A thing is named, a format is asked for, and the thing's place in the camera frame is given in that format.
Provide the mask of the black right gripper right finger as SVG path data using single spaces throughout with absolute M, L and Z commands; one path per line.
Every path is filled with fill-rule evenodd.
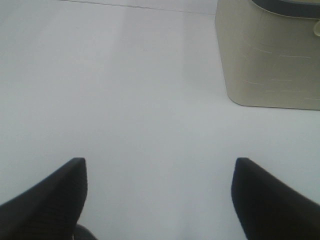
M 248 240 L 318 240 L 320 206 L 249 158 L 235 162 L 231 199 Z

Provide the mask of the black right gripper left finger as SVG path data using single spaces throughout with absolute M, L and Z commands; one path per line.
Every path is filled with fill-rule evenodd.
M 1 204 L 2 240 L 86 240 L 78 224 L 88 192 L 86 160 L 76 157 Z

